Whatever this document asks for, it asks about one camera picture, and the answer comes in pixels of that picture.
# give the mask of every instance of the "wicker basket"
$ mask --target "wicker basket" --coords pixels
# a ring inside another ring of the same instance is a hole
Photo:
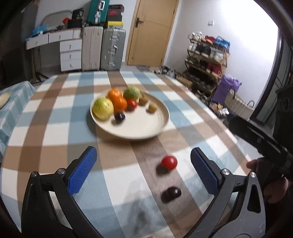
[[[248,120],[254,111],[254,101],[251,100],[248,103],[244,101],[236,92],[235,89],[230,89],[225,99],[226,107],[229,108],[233,113]]]

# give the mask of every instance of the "door frame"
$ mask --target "door frame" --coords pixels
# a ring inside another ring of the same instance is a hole
[[[140,5],[140,1],[141,0],[137,0],[136,1],[134,13],[133,13],[133,16],[132,16],[132,21],[131,21],[131,26],[130,26],[130,31],[129,31],[129,37],[128,37],[128,43],[127,43],[127,48],[126,48],[126,57],[125,57],[125,64],[126,65],[128,65],[128,59],[129,59],[129,53],[130,53],[130,46],[131,46],[131,42],[132,42],[134,25],[135,25],[136,16],[137,16],[138,8],[139,8],[139,5]],[[167,47],[168,47],[168,44],[169,44],[169,41],[170,41],[171,32],[173,30],[173,24],[174,24],[175,16],[176,16],[176,13],[177,13],[179,1],[180,0],[176,0],[176,5],[175,5],[175,9],[174,9],[172,21],[171,21],[170,30],[169,30],[169,33],[168,33],[168,40],[167,40],[167,43],[166,43],[166,46],[165,46],[165,51],[164,51],[164,54],[163,54],[161,66],[163,65],[163,62],[165,60],[166,51],[167,51]]]

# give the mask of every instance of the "red tomato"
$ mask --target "red tomato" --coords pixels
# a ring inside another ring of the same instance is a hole
[[[137,102],[134,99],[127,100],[127,108],[129,111],[134,111],[137,107]]]
[[[169,170],[176,168],[178,164],[177,159],[174,156],[165,156],[161,162],[161,166],[167,167]]]

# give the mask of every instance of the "drawer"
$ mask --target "drawer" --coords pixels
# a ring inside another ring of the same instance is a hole
[[[40,45],[48,44],[48,35],[49,34],[44,34],[44,35],[36,36],[32,39],[29,39],[26,42],[26,49],[28,50]]]
[[[61,61],[61,71],[69,71],[74,69],[81,69],[81,60]]]
[[[49,43],[62,41],[62,40],[71,40],[73,38],[73,30],[64,30],[55,33],[49,34]]]
[[[69,52],[61,52],[60,53],[60,61],[68,61],[68,60],[81,60],[81,51],[69,51]]]
[[[81,29],[75,29],[73,30],[73,39],[79,39],[80,38]]]
[[[61,41],[60,52],[81,50],[81,43],[82,43],[82,39]]]

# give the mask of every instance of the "tile floor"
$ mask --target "tile floor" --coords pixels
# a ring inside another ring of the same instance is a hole
[[[120,71],[132,71],[132,72],[152,72],[157,68],[154,67],[147,67],[147,66],[132,66],[132,65],[125,65],[122,63],[122,67]],[[41,71],[42,74],[46,75],[47,77],[51,77],[56,74],[60,74],[60,67],[55,68],[46,68]],[[242,138],[236,136],[238,140],[238,145],[243,149],[244,155],[247,157],[248,160],[253,160],[262,157],[261,154],[258,153],[257,149],[253,147],[251,144],[247,143]]]

